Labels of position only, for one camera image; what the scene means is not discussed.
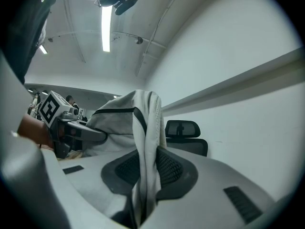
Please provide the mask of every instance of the white fabric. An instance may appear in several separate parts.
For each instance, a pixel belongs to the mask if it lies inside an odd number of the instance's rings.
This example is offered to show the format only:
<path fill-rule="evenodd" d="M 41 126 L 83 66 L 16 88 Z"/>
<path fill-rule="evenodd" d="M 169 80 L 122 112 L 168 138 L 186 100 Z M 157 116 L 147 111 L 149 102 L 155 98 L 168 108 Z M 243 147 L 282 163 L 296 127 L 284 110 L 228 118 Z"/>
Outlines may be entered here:
<path fill-rule="evenodd" d="M 138 108 L 147 125 L 144 129 L 133 114 L 123 109 Z M 140 158 L 140 198 L 142 211 L 149 216 L 155 207 L 155 195 L 161 189 L 160 177 L 155 159 L 157 146 L 166 148 L 161 99 L 154 92 L 133 91 L 118 97 L 102 106 L 99 110 L 122 110 L 122 113 L 94 114 L 88 121 L 90 128 L 105 131 L 108 139 L 103 144 L 84 143 L 84 156 L 102 155 L 104 151 L 137 149 Z"/>

